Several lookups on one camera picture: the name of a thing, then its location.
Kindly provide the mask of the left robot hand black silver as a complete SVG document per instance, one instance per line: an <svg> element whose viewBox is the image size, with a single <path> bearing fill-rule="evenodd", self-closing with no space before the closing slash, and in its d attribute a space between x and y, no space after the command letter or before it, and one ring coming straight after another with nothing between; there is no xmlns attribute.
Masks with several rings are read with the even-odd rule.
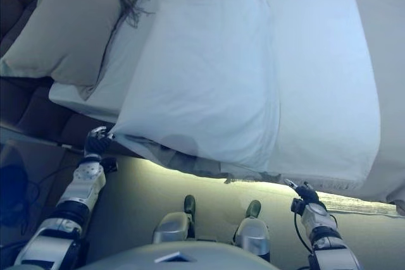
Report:
<svg viewBox="0 0 405 270"><path fill-rule="evenodd" d="M101 157L112 143L114 135L106 126L92 129L86 136L84 145L85 157Z"/></svg>

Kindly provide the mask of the right robot hand black silver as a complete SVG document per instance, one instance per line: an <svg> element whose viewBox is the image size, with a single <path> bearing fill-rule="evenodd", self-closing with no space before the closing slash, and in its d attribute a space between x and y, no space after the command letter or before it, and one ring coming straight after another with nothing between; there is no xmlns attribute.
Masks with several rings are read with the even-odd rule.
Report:
<svg viewBox="0 0 405 270"><path fill-rule="evenodd" d="M314 188L307 182L304 181L303 184L298 185L290 179L285 178L284 183L292 188L300 198L305 201L305 203L310 204L319 204L320 199Z"/></svg>

